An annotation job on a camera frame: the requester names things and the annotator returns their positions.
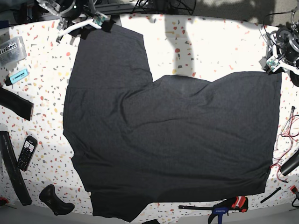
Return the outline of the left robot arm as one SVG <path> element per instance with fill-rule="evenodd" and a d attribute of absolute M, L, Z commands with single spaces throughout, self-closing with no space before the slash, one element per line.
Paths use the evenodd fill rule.
<path fill-rule="evenodd" d="M 268 53 L 264 70 L 268 73 L 289 72 L 291 76 L 299 76 L 299 23 L 294 21 L 294 16 L 299 10 L 296 6 L 293 10 L 280 13 L 271 13 L 272 15 L 290 14 L 291 25 L 288 28 L 283 26 L 277 31 L 269 33 L 265 27 L 265 21 L 262 23 L 262 29 L 265 31 L 265 37 L 269 43 Z"/>

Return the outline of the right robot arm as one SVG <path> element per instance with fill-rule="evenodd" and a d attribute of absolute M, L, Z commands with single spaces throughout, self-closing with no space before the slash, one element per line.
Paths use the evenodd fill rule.
<path fill-rule="evenodd" d="M 65 35 L 77 37 L 88 29 L 102 29 L 108 17 L 95 7 L 95 0 L 39 0 L 38 5 L 59 17 L 56 42 Z"/>

